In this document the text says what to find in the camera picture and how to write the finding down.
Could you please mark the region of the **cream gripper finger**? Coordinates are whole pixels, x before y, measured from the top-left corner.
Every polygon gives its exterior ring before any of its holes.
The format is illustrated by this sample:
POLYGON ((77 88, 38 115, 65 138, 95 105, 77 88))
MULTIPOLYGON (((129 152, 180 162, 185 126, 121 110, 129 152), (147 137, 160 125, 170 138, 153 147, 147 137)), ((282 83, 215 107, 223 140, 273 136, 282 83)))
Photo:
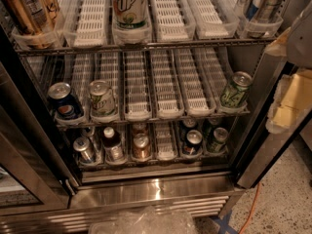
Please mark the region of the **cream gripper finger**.
POLYGON ((283 75, 273 98, 265 127, 271 134, 281 134, 295 126, 312 106, 312 70, 283 75))

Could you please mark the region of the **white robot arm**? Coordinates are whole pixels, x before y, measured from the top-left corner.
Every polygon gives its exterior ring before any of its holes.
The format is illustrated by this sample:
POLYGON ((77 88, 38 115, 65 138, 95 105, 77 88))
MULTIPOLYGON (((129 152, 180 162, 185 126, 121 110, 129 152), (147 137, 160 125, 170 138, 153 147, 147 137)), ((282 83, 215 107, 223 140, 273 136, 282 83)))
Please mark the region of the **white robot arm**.
POLYGON ((297 125, 312 106, 312 2, 265 53, 298 67, 295 74, 282 76, 267 114, 266 129, 280 134, 297 125))

